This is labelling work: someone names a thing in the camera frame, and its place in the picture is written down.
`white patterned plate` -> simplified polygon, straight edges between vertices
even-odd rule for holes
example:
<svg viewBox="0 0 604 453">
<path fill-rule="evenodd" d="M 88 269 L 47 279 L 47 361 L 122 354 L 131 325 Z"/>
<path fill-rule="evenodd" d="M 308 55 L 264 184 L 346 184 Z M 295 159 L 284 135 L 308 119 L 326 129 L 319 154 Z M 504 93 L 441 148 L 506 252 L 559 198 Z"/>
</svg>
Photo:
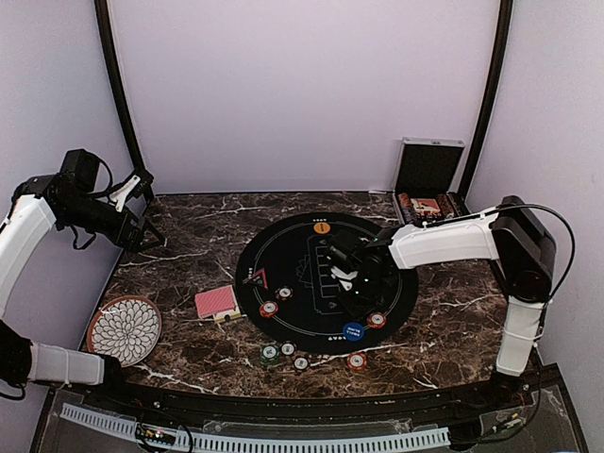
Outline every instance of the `white patterned plate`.
<svg viewBox="0 0 604 453">
<path fill-rule="evenodd" d="M 115 357 L 122 367 L 138 363 L 153 350 L 161 332 L 156 305 L 137 295 L 109 302 L 88 327 L 88 350 Z"/>
</svg>

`robotic arm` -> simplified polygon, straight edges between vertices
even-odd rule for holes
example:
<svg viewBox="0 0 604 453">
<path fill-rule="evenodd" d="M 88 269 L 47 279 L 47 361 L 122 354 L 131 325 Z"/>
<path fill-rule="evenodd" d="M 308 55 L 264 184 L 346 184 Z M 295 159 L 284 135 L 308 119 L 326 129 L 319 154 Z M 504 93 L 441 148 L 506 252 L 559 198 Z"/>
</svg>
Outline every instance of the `robotic arm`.
<svg viewBox="0 0 604 453">
<path fill-rule="evenodd" d="M 92 234 L 81 247 L 76 245 L 76 234 L 76 249 L 88 247 L 97 233 L 132 252 L 165 244 L 147 220 L 125 208 L 126 201 L 139 197 L 153 177 L 136 170 L 126 181 L 112 185 L 109 173 L 108 188 L 94 193 L 101 163 L 107 166 L 83 149 L 69 151 L 57 174 L 32 177 L 17 188 L 10 213 L 0 224 L 0 379 L 13 387 L 28 380 L 97 385 L 119 373 L 120 364 L 114 358 L 30 342 L 2 320 L 17 278 L 54 226 L 58 230 L 70 227 L 75 234 L 76 227 L 81 227 Z M 155 240 L 146 240 L 148 232 Z"/>
<path fill-rule="evenodd" d="M 518 377 L 541 335 L 542 314 L 550 302 L 556 244 L 516 196 L 501 207 L 432 224 L 387 228 L 373 243 L 338 233 L 328 250 L 333 274 L 344 288 L 340 302 L 353 317 L 379 305 L 384 285 L 403 269 L 423 264 L 485 259 L 497 260 L 505 278 L 508 314 L 496 370 Z"/>
</svg>

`white cable tray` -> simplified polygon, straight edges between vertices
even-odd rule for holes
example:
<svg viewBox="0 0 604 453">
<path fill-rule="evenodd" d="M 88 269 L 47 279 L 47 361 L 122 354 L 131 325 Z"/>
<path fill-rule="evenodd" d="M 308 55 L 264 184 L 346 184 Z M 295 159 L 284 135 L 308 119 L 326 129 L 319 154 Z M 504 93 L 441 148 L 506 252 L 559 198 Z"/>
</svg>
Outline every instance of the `white cable tray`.
<svg viewBox="0 0 604 453">
<path fill-rule="evenodd" d="M 125 441 L 138 442 L 135 437 L 137 422 L 132 418 L 107 415 L 72 404 L 63 404 L 61 418 L 83 427 L 103 432 Z M 183 429 L 162 428 L 176 436 L 172 451 L 189 451 L 189 436 Z M 357 439 L 278 440 L 252 439 L 208 435 L 192 431 L 194 452 L 228 453 L 398 453 L 420 451 L 438 446 L 449 446 L 448 428 L 409 432 L 389 436 Z M 147 441 L 150 445 L 168 445 Z"/>
</svg>

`marble table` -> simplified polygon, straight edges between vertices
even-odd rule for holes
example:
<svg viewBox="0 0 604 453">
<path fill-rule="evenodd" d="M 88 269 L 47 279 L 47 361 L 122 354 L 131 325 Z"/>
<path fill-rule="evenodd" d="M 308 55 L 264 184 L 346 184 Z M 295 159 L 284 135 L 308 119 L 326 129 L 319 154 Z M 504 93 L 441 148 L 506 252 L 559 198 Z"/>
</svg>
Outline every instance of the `marble table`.
<svg viewBox="0 0 604 453">
<path fill-rule="evenodd" d="M 291 360 L 260 366 L 273 341 L 246 317 L 222 325 L 197 318 L 194 296 L 234 283 L 245 245 L 273 222 L 303 212 L 338 211 L 397 225 L 388 194 L 232 193 L 158 196 L 147 217 L 166 247 L 124 254 L 101 306 L 134 294 L 162 317 L 155 350 L 126 368 L 126 379 L 180 391 L 260 397 L 368 396 L 438 389 L 487 379 L 495 363 L 506 303 L 489 265 L 469 260 L 418 269 L 419 298 L 409 321 L 366 351 L 352 372 L 345 357 L 312 356 L 297 374 Z"/>
</svg>

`white wall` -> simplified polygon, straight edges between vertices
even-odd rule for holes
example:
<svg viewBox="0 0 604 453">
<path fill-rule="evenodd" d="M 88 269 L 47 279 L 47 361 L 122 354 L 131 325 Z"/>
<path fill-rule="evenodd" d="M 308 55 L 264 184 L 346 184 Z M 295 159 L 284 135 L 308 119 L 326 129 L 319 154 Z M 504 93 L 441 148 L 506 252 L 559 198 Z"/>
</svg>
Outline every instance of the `white wall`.
<svg viewBox="0 0 604 453">
<path fill-rule="evenodd" d="M 577 262 L 548 313 L 542 351 L 568 384 L 590 451 L 604 451 L 604 2 L 515 2 L 493 121 L 469 196 L 517 193 L 564 215 Z M 563 227 L 560 272 L 568 256 Z"/>
<path fill-rule="evenodd" d="M 390 189 L 403 136 L 471 142 L 498 6 L 111 2 L 156 191 Z"/>
<path fill-rule="evenodd" d="M 118 178 L 131 172 L 93 1 L 4 0 L 0 56 L 1 212 L 20 182 L 58 171 L 68 149 L 93 151 Z M 71 241 L 67 231 L 42 241 L 17 283 L 6 321 L 36 341 L 78 347 L 118 250 L 100 238 L 75 252 Z M 8 392 L 6 385 L 0 392 Z M 0 400 L 1 451 L 29 451 L 45 393 L 28 385 L 25 401 Z"/>
</svg>

